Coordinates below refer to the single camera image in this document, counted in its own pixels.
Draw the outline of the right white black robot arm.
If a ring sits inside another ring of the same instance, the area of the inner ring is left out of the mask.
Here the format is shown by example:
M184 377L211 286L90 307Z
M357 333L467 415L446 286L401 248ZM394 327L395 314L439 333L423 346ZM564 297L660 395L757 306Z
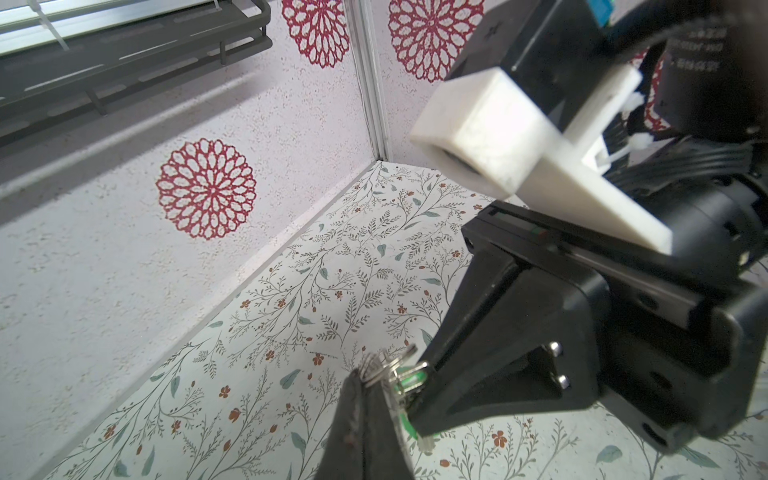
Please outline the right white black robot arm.
M489 11L411 138L492 198L406 401L428 437L603 403L662 453L746 416L767 337L763 1Z

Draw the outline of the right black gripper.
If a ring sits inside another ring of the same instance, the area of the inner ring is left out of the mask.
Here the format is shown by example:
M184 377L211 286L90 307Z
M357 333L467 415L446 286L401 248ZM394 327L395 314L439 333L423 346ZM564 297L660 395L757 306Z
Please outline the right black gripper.
M735 270L502 203L463 232L474 257L407 407L420 435L599 402L671 453L746 417L767 293Z

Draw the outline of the silver metal key bottle opener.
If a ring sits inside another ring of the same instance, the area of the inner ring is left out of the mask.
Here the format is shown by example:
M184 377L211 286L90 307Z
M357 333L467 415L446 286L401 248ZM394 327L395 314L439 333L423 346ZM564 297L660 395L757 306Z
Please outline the silver metal key bottle opener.
M402 393L410 390L410 387L406 388L403 385L403 381L408 377L415 375L417 372L425 371L430 367L427 361L419 361L418 363L407 367L406 362L410 360L418 351L418 347L415 344L411 344L405 347L405 349L392 358L389 358L385 353L383 354L371 354L364 358L362 365L359 367L359 375L362 384L366 388L370 388L379 382L386 382L388 384L398 385Z

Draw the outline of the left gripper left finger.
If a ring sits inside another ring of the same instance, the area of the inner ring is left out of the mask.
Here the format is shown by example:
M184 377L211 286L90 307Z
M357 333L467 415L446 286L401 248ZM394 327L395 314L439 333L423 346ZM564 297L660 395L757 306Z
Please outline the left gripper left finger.
M365 387L358 369L343 382L316 480L364 478Z

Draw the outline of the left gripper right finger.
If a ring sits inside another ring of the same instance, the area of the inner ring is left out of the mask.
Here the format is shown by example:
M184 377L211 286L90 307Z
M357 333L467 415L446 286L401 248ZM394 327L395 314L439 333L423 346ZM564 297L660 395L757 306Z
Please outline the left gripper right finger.
M414 480L398 418L390 409L387 393L388 390L381 383L366 389L364 478Z

